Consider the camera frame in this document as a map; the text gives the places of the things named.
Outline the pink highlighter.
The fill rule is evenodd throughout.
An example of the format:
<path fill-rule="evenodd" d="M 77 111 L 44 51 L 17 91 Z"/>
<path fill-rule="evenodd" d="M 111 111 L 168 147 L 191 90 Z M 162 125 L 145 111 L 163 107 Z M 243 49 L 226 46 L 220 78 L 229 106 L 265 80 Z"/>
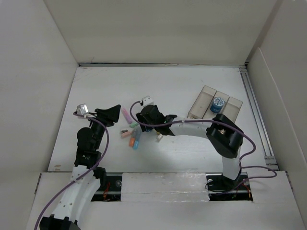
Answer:
<path fill-rule="evenodd" d="M 131 123 L 133 122 L 133 120 L 132 120 L 132 118 L 131 118 L 129 112 L 128 112 L 125 108 L 122 108 L 122 109 L 121 109 L 121 112 L 122 112 L 124 118 L 126 119 L 127 123 L 128 123 L 128 124 L 131 124 Z"/>

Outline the green highlighter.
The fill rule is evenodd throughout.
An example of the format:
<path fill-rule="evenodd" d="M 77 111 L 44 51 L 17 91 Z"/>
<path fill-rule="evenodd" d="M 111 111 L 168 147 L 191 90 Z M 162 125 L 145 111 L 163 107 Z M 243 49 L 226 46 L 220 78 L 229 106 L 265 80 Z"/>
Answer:
<path fill-rule="evenodd" d="M 136 126 L 138 126 L 139 124 L 137 122 L 133 122 L 129 125 L 130 128 L 134 128 Z"/>

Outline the blue highlighter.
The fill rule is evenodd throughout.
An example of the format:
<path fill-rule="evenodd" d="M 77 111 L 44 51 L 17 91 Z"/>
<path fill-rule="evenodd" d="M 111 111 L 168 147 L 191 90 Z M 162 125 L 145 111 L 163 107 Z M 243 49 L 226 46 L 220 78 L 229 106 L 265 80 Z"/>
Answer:
<path fill-rule="evenodd" d="M 139 147 L 141 134 L 142 134 L 142 131 L 138 130 L 136 135 L 135 135 L 135 141 L 134 141 L 134 145 L 133 145 L 134 150 L 137 150 L 138 147 Z"/>

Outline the white eraser block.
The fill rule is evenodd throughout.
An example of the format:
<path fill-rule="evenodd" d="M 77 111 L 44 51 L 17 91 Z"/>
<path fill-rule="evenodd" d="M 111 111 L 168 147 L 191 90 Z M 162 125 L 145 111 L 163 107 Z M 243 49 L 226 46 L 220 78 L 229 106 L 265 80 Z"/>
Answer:
<path fill-rule="evenodd" d="M 157 142 L 160 142 L 162 138 L 163 138 L 163 135 L 160 134 L 160 135 L 157 136 L 156 141 L 157 141 Z"/>

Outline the pink eraser block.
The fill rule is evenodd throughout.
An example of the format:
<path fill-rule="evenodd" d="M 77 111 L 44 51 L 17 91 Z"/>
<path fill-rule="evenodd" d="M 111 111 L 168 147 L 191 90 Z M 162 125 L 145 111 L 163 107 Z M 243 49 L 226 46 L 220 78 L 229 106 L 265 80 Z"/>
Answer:
<path fill-rule="evenodd" d="M 124 129 L 124 130 L 121 130 L 121 138 L 126 138 L 126 137 L 129 137 L 132 135 L 132 131 L 131 130 L 127 130 L 127 129 Z"/>

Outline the orange highlighter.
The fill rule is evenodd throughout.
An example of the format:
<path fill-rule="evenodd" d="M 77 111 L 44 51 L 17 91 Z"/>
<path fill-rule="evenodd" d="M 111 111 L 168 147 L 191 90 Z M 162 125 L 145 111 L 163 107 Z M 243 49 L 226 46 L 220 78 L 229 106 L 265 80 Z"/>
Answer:
<path fill-rule="evenodd" d="M 129 147 L 133 147 L 134 146 L 137 133 L 138 133 L 138 131 L 136 129 L 133 130 L 132 135 L 130 137 L 130 141 L 129 141 Z"/>

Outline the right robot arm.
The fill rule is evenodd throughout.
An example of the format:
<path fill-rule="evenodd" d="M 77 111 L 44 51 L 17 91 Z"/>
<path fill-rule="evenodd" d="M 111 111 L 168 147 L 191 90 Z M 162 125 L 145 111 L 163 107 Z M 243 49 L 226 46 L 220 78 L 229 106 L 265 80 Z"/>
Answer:
<path fill-rule="evenodd" d="M 217 114 L 213 119 L 200 121 L 184 119 L 177 115 L 163 115 L 157 105 L 147 105 L 136 114 L 142 131 L 155 129 L 164 136 L 193 136 L 210 141 L 222 156 L 222 183 L 232 189 L 239 183 L 240 149 L 243 144 L 242 130 L 227 116 Z"/>

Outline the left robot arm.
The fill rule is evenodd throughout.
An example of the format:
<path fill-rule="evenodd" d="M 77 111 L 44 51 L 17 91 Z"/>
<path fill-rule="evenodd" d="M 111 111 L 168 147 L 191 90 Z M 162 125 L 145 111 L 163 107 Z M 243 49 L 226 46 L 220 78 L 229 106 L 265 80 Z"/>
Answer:
<path fill-rule="evenodd" d="M 34 229 L 40 230 L 78 230 L 81 218 L 84 216 L 97 190 L 102 190 L 107 184 L 106 170 L 99 167 L 105 156 L 99 152 L 103 136 L 110 140 L 108 127 L 119 120 L 121 106 L 115 105 L 109 109 L 95 109 L 89 112 L 85 104 L 77 106 L 73 115 L 90 122 L 88 127 L 81 128 L 77 133 L 77 150 L 70 182 L 62 188 L 43 208 L 47 207 L 60 196 L 56 208 L 49 217 L 40 213 Z"/>

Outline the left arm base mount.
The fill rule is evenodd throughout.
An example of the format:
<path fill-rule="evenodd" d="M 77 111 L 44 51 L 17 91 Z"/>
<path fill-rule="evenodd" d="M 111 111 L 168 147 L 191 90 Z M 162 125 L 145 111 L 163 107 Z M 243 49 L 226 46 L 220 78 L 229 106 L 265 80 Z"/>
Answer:
<path fill-rule="evenodd" d="M 94 177 L 100 180 L 92 202 L 117 202 L 121 200 L 122 173 L 106 172 L 105 168 L 94 170 Z"/>

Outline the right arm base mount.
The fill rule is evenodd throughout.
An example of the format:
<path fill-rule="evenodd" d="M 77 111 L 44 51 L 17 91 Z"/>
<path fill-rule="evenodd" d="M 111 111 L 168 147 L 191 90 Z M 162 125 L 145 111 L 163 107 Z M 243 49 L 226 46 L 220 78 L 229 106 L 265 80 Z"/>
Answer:
<path fill-rule="evenodd" d="M 209 201 L 252 201 L 252 192 L 246 174 L 241 174 L 236 180 L 231 180 L 221 174 L 206 175 Z"/>

